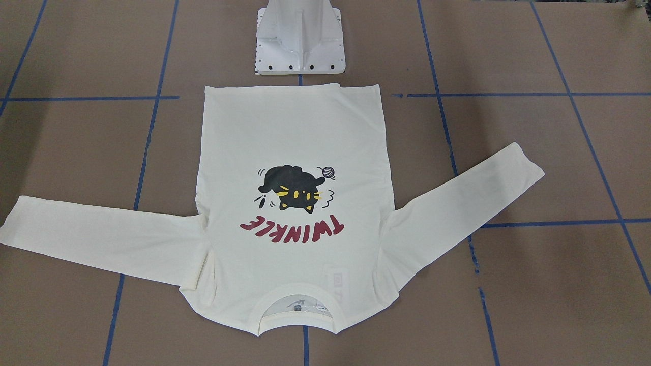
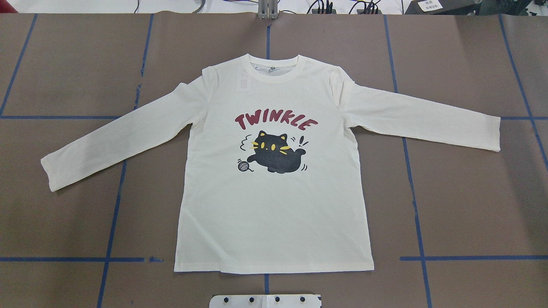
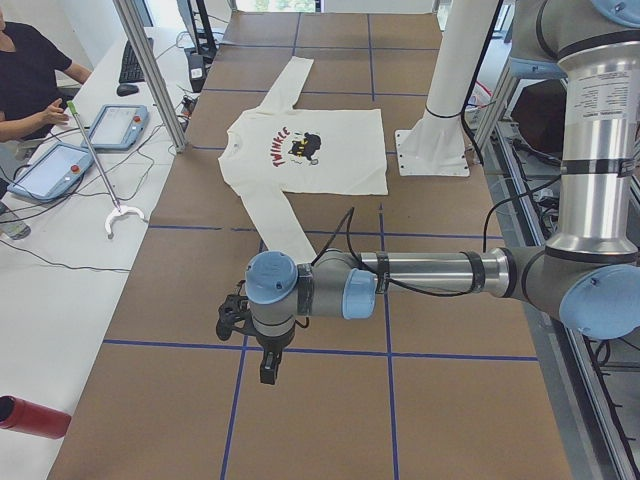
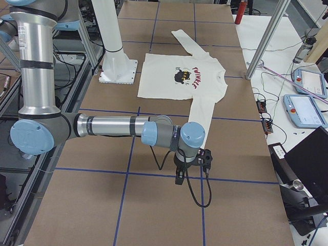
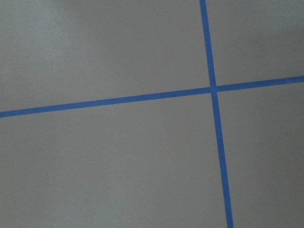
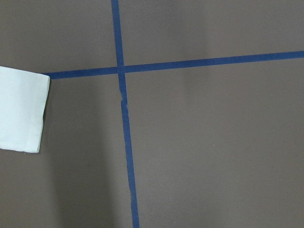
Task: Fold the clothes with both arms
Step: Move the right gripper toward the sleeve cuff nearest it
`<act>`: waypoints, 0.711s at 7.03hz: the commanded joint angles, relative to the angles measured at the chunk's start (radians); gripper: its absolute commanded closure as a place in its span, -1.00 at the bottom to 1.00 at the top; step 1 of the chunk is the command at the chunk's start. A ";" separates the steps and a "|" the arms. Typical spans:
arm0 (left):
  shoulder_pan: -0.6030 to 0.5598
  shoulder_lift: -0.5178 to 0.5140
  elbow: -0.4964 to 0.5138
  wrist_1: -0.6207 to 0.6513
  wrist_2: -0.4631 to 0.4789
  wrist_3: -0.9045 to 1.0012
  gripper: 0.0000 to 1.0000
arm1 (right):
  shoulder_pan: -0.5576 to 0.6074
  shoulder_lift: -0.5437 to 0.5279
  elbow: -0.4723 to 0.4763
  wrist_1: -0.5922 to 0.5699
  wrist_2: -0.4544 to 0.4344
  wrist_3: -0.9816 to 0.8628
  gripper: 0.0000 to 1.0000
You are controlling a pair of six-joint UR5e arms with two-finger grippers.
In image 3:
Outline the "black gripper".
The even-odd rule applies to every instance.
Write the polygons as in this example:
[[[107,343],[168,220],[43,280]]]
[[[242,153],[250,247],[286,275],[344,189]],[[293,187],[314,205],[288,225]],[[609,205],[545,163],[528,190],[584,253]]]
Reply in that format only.
[[[227,341],[233,332],[254,337],[263,349],[260,364],[260,382],[275,384],[284,349],[295,335],[295,318],[289,316],[268,324],[253,311],[247,296],[229,294],[218,309],[216,335],[221,341]]]

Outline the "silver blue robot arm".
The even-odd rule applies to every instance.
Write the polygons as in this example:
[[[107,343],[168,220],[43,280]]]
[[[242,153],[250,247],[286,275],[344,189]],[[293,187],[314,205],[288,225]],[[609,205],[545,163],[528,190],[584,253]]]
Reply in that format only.
[[[291,58],[263,101],[230,126],[221,173],[266,251],[220,306],[216,333],[257,339],[263,383],[275,382],[301,317],[367,318],[392,288],[515,298],[600,340],[638,327],[638,250],[626,226],[639,127],[639,5],[520,1],[515,23],[514,73],[568,81],[559,222],[541,247],[315,250],[287,194],[383,195],[387,163],[379,111],[297,108],[310,59]]]

